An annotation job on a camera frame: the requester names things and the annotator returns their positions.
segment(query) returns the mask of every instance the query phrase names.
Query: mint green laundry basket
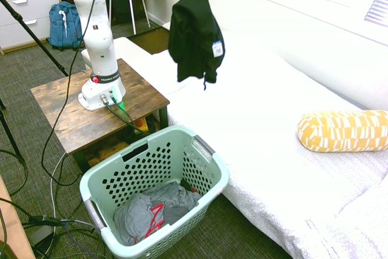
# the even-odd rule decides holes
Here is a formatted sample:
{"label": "mint green laundry basket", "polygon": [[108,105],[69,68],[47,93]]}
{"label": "mint green laundry basket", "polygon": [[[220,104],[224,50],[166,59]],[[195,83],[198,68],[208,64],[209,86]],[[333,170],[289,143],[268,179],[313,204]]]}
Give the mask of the mint green laundry basket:
{"label": "mint green laundry basket", "polygon": [[[154,186],[185,179],[201,195],[197,205],[134,246],[125,246],[115,211],[129,198]],[[204,217],[226,187],[229,173],[219,155],[193,131],[171,126],[141,139],[88,170],[79,188],[86,208],[110,251],[119,258],[161,255]]]}

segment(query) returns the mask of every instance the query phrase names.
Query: gray carpet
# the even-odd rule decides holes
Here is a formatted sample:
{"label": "gray carpet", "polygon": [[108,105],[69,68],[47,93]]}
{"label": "gray carpet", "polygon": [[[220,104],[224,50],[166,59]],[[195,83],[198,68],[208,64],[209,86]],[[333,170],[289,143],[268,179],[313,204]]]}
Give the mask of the gray carpet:
{"label": "gray carpet", "polygon": [[[129,36],[132,30],[119,28],[115,35]],[[69,64],[74,51],[58,51],[45,46],[53,53],[58,61],[69,71]],[[73,67],[76,73],[83,70],[85,65],[81,56],[78,56]],[[63,78],[63,74],[37,47],[30,47],[0,56],[0,98],[7,110],[4,111],[7,123],[19,146],[22,156],[27,162],[29,178],[27,184],[20,193],[13,197],[13,201],[20,204],[33,215],[52,215],[52,202],[50,198],[50,180],[41,167],[41,154],[44,143],[50,133],[51,127],[35,101],[30,89],[42,84]],[[0,127],[0,149],[12,150],[5,132]],[[58,139],[53,136],[50,140],[44,163],[50,172],[64,153]],[[23,179],[22,167],[16,159],[0,153],[0,174],[11,192],[15,190]],[[73,158],[67,158],[64,163],[62,183],[73,181],[80,173]],[[81,201],[79,194],[79,180],[72,186],[60,187],[58,192],[58,208],[64,214],[64,218],[70,218],[72,210]],[[27,217],[18,211],[22,222]],[[81,204],[80,208],[71,216],[72,219],[91,222],[89,215]],[[37,228],[26,230],[27,234],[36,231]],[[76,240],[91,251],[97,249],[103,254],[102,244],[79,232],[72,233]],[[43,251],[49,244],[39,246]],[[83,252],[71,242],[67,235],[58,239],[53,257],[66,256]],[[88,255],[72,255],[68,258],[91,258]],[[209,207],[205,218],[180,242],[170,248],[160,258],[290,258],[277,244],[267,238],[258,229],[253,227],[238,210],[222,195]]]}

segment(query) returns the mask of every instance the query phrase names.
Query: red emergency stop button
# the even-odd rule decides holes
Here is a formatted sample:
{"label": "red emergency stop button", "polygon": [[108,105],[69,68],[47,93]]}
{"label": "red emergency stop button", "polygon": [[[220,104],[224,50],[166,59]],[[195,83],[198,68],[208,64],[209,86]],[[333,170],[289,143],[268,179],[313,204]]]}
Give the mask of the red emergency stop button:
{"label": "red emergency stop button", "polygon": [[135,121],[136,127],[141,127],[143,125],[143,121],[141,119],[138,119]]}

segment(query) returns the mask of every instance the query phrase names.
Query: gray clothing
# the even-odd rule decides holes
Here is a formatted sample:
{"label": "gray clothing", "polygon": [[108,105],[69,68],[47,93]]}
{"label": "gray clothing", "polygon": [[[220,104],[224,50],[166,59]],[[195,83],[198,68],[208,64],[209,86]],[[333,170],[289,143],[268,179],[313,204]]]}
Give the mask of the gray clothing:
{"label": "gray clothing", "polygon": [[125,245],[139,243],[157,230],[153,229],[156,225],[163,223],[162,209],[157,212],[152,209],[150,197],[137,193],[115,212],[116,227]]}
{"label": "gray clothing", "polygon": [[114,221],[126,246],[133,246],[192,210],[201,198],[177,182],[137,193],[116,212]]}
{"label": "gray clothing", "polygon": [[151,201],[161,201],[165,207],[182,206],[189,211],[195,207],[196,202],[201,198],[198,192],[186,191],[175,181],[147,189],[143,194],[149,195]]}

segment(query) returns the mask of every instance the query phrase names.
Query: yellow patterned cushion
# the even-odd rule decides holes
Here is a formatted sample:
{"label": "yellow patterned cushion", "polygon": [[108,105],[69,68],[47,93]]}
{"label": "yellow patterned cushion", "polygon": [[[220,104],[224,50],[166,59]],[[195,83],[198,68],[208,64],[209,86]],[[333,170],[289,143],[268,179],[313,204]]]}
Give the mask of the yellow patterned cushion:
{"label": "yellow patterned cushion", "polygon": [[316,152],[379,151],[388,148],[388,112],[309,112],[298,123],[298,138]]}

